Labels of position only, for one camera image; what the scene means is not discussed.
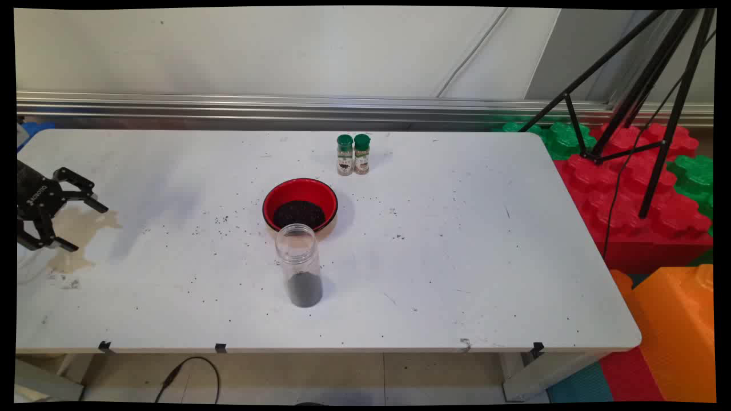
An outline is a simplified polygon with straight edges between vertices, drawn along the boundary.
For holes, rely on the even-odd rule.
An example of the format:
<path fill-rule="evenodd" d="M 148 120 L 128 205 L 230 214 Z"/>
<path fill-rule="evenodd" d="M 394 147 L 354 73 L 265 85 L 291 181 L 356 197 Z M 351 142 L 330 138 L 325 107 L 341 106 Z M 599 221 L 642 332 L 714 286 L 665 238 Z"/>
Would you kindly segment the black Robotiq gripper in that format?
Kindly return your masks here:
<path fill-rule="evenodd" d="M 61 190 L 60 183 L 68 183 L 76 191 Z M 67 167 L 60 167 L 47 178 L 28 164 L 17 161 L 17 242 L 30 251 L 60 247 L 76 252 L 79 247 L 58 237 L 52 219 L 62 203 L 83 202 L 98 213 L 107 213 L 106 205 L 97 200 L 94 183 Z M 25 230 L 25 223 L 32 222 L 38 233 L 33 236 Z"/>

